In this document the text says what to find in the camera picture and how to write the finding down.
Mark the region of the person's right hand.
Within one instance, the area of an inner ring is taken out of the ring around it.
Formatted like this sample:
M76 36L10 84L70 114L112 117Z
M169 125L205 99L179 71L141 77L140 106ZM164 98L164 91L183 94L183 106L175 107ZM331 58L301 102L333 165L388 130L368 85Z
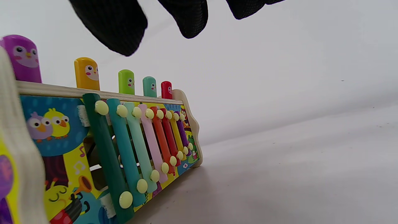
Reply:
M208 21L206 0L160 0L187 39L202 32ZM148 20L136 0L71 0L76 15L91 34L111 51L131 56L139 47Z

